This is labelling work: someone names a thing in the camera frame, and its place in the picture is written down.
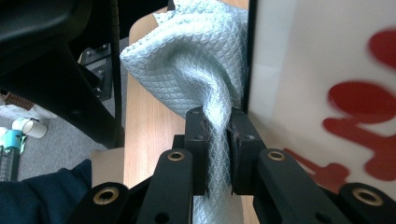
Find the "sleeve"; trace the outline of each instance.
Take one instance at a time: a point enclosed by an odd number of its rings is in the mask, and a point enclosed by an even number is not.
[[[0,223],[64,224],[91,188],[91,161],[22,182],[0,182]]]

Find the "black cable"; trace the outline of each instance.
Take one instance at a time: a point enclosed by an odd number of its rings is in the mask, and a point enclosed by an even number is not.
[[[118,0],[110,0],[111,17],[111,62],[113,72],[114,89],[114,111],[115,111],[115,136],[114,147],[123,147],[124,131],[122,129],[122,94],[121,94],[121,74],[120,74],[120,28],[119,28],[119,8]]]

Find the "floor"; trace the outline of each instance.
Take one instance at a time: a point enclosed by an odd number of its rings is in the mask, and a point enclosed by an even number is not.
[[[128,45],[128,38],[120,42],[121,49]],[[125,98],[127,72],[121,66],[122,83],[122,123],[125,123]],[[114,115],[113,99],[103,102],[104,106]],[[37,175],[57,172],[61,168],[73,168],[88,159],[95,149],[105,150],[100,144],[70,125],[61,118],[40,120],[48,127],[46,135],[40,139],[28,137],[25,151],[21,154],[19,180]],[[0,127],[11,128],[13,120],[0,117]]]

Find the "waffle-textured cloth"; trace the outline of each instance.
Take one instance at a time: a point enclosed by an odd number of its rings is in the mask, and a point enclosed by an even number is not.
[[[185,117],[202,105],[209,122],[208,192],[194,197],[193,223],[243,223],[232,196],[226,129],[243,99],[248,13],[216,0],[175,0],[154,15],[159,27],[126,48],[127,70],[167,107]]]

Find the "wooden surface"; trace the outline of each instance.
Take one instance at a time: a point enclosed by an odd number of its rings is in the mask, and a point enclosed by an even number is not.
[[[230,5],[248,8],[248,0],[226,0]],[[132,44],[157,27],[150,14],[131,28]],[[184,133],[185,121],[156,100],[132,76],[128,76],[124,184],[129,188],[151,176],[162,152],[172,147],[173,136]],[[252,198],[243,197],[245,223],[259,223]]]

